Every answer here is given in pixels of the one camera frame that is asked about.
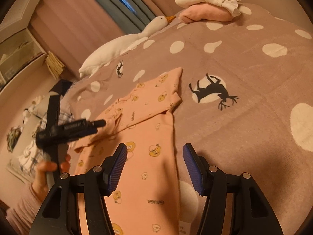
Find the person's pink-sleeved left forearm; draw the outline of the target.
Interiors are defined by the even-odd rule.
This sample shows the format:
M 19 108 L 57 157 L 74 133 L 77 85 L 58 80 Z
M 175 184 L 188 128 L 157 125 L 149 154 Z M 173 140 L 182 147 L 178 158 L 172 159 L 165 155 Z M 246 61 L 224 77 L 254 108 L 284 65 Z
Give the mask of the person's pink-sleeved left forearm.
M 17 234 L 29 234 L 32 223 L 47 196 L 47 186 L 28 183 L 17 204 L 7 211 L 6 219 Z

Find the person's left hand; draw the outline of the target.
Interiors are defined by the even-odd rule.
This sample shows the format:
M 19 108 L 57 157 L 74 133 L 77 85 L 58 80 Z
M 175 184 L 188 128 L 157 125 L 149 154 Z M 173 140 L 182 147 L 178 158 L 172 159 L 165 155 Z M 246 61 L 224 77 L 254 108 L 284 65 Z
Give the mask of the person's left hand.
M 42 203 L 49 192 L 47 176 L 57 171 L 58 165 L 52 161 L 42 161 L 37 165 L 31 191 L 36 202 Z

